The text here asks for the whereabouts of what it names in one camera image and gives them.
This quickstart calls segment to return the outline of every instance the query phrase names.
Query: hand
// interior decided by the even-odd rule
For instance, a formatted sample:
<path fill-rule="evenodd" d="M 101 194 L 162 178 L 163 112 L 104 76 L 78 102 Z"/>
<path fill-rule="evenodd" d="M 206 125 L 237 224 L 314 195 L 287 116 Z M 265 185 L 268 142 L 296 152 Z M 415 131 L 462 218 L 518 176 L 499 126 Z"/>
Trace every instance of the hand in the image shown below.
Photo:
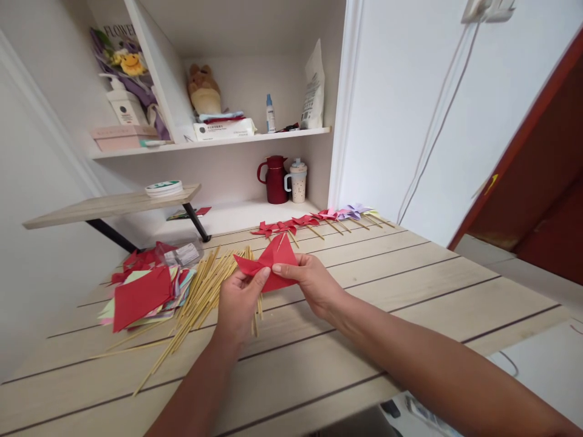
<path fill-rule="evenodd" d="M 304 293 L 310 308 L 321 319 L 326 319 L 330 306 L 348 295 L 326 270 L 322 262 L 313 255 L 296 254 L 298 266 L 274 264 L 274 273 L 294 279 Z"/>
<path fill-rule="evenodd" d="M 219 294 L 219 320 L 213 338 L 239 348 L 245 345 L 251 334 L 257 300 L 269 273 L 269 267 L 265 267 L 251 278 L 237 270 L 223 281 Z"/>

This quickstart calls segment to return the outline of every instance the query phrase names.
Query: box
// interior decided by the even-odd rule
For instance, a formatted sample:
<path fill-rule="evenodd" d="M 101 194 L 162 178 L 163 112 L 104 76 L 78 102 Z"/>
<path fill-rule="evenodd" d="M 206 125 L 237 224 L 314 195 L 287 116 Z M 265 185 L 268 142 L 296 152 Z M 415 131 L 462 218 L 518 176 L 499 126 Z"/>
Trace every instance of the box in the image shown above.
<path fill-rule="evenodd" d="M 140 140 L 158 139 L 158 132 L 151 126 L 109 126 L 98 127 L 91 131 L 91 136 L 102 152 L 121 149 L 138 149 L 142 147 Z"/>
<path fill-rule="evenodd" d="M 194 133 L 197 141 L 252 137 L 255 135 L 256 130 L 251 118 L 236 121 L 220 121 L 211 124 L 194 123 Z"/>

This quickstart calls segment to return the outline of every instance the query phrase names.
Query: red thermos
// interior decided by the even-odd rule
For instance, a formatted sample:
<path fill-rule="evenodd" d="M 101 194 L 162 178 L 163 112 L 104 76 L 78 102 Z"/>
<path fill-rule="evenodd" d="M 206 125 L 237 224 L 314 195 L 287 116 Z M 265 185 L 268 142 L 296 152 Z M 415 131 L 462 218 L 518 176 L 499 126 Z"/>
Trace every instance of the red thermos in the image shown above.
<path fill-rule="evenodd" d="M 267 185 L 267 201 L 274 205 L 287 202 L 288 195 L 284 189 L 284 177 L 287 174 L 284 162 L 287 158 L 281 155 L 267 157 L 267 162 L 261 163 L 257 168 L 257 179 Z M 265 181 L 261 180 L 261 167 L 267 165 Z"/>

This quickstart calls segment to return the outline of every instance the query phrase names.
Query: bundle of bamboo skewers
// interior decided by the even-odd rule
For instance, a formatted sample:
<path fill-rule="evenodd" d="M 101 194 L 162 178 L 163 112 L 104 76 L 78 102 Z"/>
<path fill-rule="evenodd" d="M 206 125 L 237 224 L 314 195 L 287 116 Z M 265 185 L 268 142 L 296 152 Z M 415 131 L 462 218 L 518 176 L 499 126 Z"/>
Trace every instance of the bundle of bamboo skewers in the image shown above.
<path fill-rule="evenodd" d="M 139 387 L 135 390 L 133 396 L 136 396 L 141 388 L 146 384 L 150 376 L 152 376 L 162 365 L 164 360 L 175 353 L 181 346 L 182 342 L 186 339 L 186 336 L 191 330 L 199 329 L 209 313 L 213 308 L 219 306 L 219 291 L 221 283 L 229 277 L 237 268 L 237 263 L 233 255 L 238 255 L 243 258 L 253 259 L 253 252 L 251 248 L 247 246 L 242 251 L 227 251 L 225 254 L 219 257 L 220 246 L 217 247 L 215 251 L 211 251 L 208 258 L 203 259 L 199 262 L 197 267 L 197 273 L 193 278 L 189 286 L 188 297 L 184 306 L 180 309 L 176 315 L 171 318 L 152 324 L 150 327 L 140 330 L 139 332 L 129 336 L 116 344 L 110 346 L 107 351 L 118 347 L 119 345 L 133 340 L 137 336 L 153 329 L 161 324 L 167 322 L 168 320 L 175 320 L 175 327 L 169 332 L 169 337 L 167 339 L 162 339 L 157 342 L 148 343 L 146 345 L 137 346 L 134 348 L 128 348 L 120 351 L 108 352 L 105 354 L 97 355 L 92 358 L 104 357 L 115 355 L 118 353 L 129 352 L 132 350 L 138 350 L 142 348 L 156 346 L 162 343 L 169 342 L 168 346 L 158 358 L 158 361 L 151 368 L 150 372 L 146 375 L 144 380 L 141 382 Z M 257 314 L 263 319 L 263 307 L 262 307 L 262 296 L 259 297 L 257 302 L 257 311 L 255 312 L 254 318 L 251 321 L 251 333 L 255 336 L 259 335 L 259 330 L 257 329 Z"/>

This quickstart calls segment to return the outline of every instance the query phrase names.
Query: white bottle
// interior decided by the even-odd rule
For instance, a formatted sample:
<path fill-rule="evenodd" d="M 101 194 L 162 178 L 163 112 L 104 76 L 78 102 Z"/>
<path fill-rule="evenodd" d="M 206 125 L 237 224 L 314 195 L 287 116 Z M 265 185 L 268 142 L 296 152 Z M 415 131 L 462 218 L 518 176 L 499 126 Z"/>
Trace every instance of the white bottle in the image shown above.
<path fill-rule="evenodd" d="M 105 73 L 101 73 L 99 76 L 111 79 L 111 88 L 113 88 L 113 91 L 108 92 L 106 96 L 114 108 L 120 123 L 149 126 L 146 115 L 141 108 L 140 101 L 134 94 L 126 90 L 117 76 Z"/>
<path fill-rule="evenodd" d="M 273 103 L 271 103 L 271 94 L 267 95 L 267 133 L 275 133 L 275 111 L 273 110 Z"/>

